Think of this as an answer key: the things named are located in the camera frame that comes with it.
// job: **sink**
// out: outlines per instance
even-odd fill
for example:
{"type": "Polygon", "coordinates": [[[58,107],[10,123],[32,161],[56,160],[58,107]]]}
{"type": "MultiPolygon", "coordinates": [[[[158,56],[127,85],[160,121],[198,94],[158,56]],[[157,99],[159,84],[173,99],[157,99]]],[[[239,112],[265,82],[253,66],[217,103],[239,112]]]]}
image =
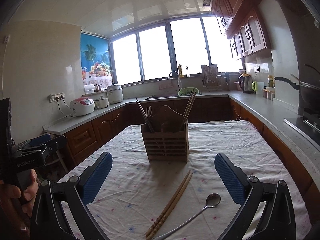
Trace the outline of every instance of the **sink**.
{"type": "Polygon", "coordinates": [[[154,95],[151,97],[146,98],[147,99],[154,99],[154,98],[172,98],[172,97],[177,97],[178,94],[162,94],[162,95],[154,95]]]}

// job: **human hand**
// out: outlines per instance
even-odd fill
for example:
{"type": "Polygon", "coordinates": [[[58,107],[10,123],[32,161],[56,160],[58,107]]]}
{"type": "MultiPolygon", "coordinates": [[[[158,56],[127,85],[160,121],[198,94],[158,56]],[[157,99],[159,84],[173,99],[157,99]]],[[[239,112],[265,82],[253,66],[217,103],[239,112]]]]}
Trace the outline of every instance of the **human hand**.
{"type": "Polygon", "coordinates": [[[31,169],[30,179],[31,184],[23,192],[23,197],[28,203],[21,206],[22,211],[16,210],[13,200],[21,197],[21,191],[17,186],[5,184],[0,180],[0,204],[6,214],[8,220],[12,224],[14,230],[18,233],[21,239],[29,238],[29,224],[25,220],[25,214],[29,217],[32,215],[33,204],[36,199],[36,192],[38,190],[38,183],[36,182],[37,174],[35,170],[31,169]]]}

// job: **countertop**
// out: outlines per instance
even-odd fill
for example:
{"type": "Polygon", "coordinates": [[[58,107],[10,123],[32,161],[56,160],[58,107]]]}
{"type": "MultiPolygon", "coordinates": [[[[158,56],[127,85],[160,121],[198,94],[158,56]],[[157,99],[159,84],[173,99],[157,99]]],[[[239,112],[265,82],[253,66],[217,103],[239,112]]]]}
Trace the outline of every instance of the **countertop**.
{"type": "MultiPolygon", "coordinates": [[[[244,94],[239,91],[203,91],[201,95],[197,95],[197,98],[211,98],[211,97],[229,97],[243,106],[246,110],[252,113],[260,121],[262,121],[272,132],[274,132],[289,149],[296,155],[300,162],[304,165],[313,181],[320,188],[320,152],[302,135],[296,130],[287,125],[283,118],[300,117],[296,113],[273,104],[271,100],[264,99],[262,96],[255,94],[244,94]]],[[[153,98],[147,99],[147,97],[138,98],[139,101],[156,102],[156,101],[168,101],[184,99],[188,97],[169,97],[169,98],[153,98]]],[[[118,109],[127,104],[135,104],[135,98],[125,99],[118,104],[109,105],[104,109],[98,109],[91,114],[72,117],[62,122],[59,122],[45,131],[48,133],[61,135],[64,134],[86,122],[89,122],[99,116],[102,116],[108,112],[118,109]]]]}

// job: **electric kettle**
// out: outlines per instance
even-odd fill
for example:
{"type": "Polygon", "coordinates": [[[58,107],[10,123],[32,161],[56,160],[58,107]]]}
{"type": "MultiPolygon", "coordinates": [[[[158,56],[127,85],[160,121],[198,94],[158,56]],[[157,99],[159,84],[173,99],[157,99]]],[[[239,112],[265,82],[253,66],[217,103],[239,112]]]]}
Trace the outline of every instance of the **electric kettle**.
{"type": "Polygon", "coordinates": [[[243,93],[252,94],[252,78],[249,74],[243,73],[239,77],[239,86],[241,87],[243,93]]]}

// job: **chopsticks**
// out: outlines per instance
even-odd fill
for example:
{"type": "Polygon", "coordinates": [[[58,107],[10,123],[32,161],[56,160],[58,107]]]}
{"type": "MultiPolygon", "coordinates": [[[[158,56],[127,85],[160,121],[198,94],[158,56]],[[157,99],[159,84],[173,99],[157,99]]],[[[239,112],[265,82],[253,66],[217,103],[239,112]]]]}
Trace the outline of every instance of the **chopsticks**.
{"type": "Polygon", "coordinates": [[[180,125],[180,129],[179,129],[179,130],[182,129],[183,124],[184,124],[185,121],[188,119],[188,116],[189,116],[190,111],[191,111],[191,107],[192,107],[193,102],[195,101],[195,99],[196,99],[196,92],[193,90],[192,93],[191,93],[191,95],[190,95],[189,101],[188,101],[188,103],[187,103],[187,107],[186,107],[186,109],[185,109],[185,111],[184,111],[183,120],[182,120],[182,123],[181,123],[181,125],[180,125]]]}
{"type": "Polygon", "coordinates": [[[139,106],[139,108],[140,108],[141,114],[142,114],[142,116],[143,116],[143,119],[144,119],[144,121],[146,122],[146,124],[148,125],[148,127],[149,127],[149,129],[150,129],[150,132],[155,132],[155,130],[153,130],[152,125],[151,125],[151,123],[149,122],[149,119],[148,119],[146,113],[144,112],[144,110],[143,110],[143,108],[142,108],[139,100],[138,100],[137,98],[136,98],[136,100],[137,100],[138,106],[139,106]]]}
{"type": "Polygon", "coordinates": [[[171,211],[175,208],[176,204],[178,203],[179,199],[184,193],[186,187],[188,186],[188,183],[192,177],[192,174],[193,173],[191,172],[191,170],[189,170],[186,176],[184,177],[183,181],[181,182],[180,186],[178,187],[178,189],[176,190],[176,192],[173,194],[172,198],[166,205],[166,207],[163,209],[163,211],[158,216],[156,221],[152,224],[152,226],[149,228],[149,230],[145,233],[147,240],[152,239],[152,237],[158,232],[160,227],[166,221],[171,211]]]}

